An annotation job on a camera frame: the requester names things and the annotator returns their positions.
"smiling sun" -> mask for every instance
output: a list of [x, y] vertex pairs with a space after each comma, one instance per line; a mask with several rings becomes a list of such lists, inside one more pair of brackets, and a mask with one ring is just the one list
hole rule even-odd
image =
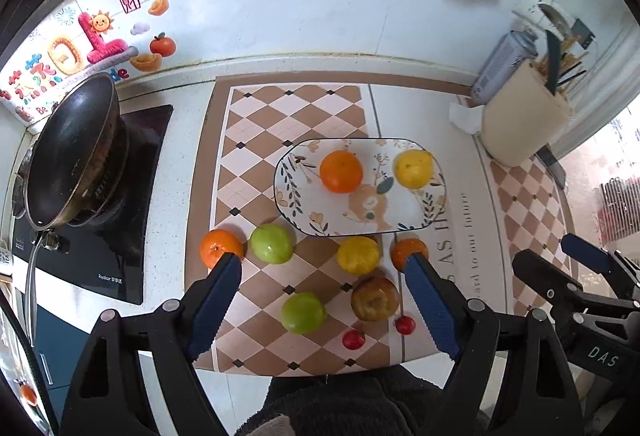
[[92, 15], [91, 27], [99, 35], [100, 33], [106, 34], [108, 30], [113, 30], [114, 19], [109, 16], [109, 12], [102, 12], [98, 10], [95, 15]]

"frying pan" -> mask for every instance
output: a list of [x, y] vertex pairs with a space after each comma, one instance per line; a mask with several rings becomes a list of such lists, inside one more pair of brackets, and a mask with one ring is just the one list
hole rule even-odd
[[68, 223], [90, 202], [104, 174], [119, 115], [111, 77], [104, 72], [94, 74], [65, 96], [34, 145], [24, 193], [27, 218], [38, 233], [25, 284], [26, 328], [32, 346], [38, 251], [42, 246], [56, 249], [53, 229]]

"pan handle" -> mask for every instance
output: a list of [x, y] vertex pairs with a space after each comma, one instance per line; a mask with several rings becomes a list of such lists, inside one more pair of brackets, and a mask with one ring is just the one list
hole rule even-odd
[[36, 345], [36, 315], [38, 313], [38, 303], [36, 302], [36, 257], [46, 235], [46, 230], [38, 232], [29, 257], [27, 280], [24, 285], [24, 323], [27, 329], [27, 338], [32, 348]]

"green tomato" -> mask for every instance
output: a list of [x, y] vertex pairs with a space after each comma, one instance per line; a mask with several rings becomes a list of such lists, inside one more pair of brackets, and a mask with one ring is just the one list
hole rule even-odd
[[255, 255], [269, 264], [282, 264], [293, 255], [289, 234], [284, 228], [273, 223], [258, 226], [251, 234], [249, 246]]
[[310, 291], [287, 299], [280, 311], [280, 322], [287, 331], [303, 335], [315, 331], [326, 319], [326, 310]]

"decorative plate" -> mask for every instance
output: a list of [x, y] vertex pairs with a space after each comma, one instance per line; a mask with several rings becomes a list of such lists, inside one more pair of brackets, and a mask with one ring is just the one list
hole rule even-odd
[[[362, 163], [362, 184], [350, 194], [330, 192], [319, 176], [324, 157], [339, 149], [352, 152]], [[299, 143], [276, 165], [276, 205], [285, 219], [307, 235], [332, 237], [426, 228], [444, 209], [447, 190], [435, 158], [427, 186], [410, 190], [395, 180], [394, 158], [411, 149], [425, 150], [405, 139], [317, 139]]]

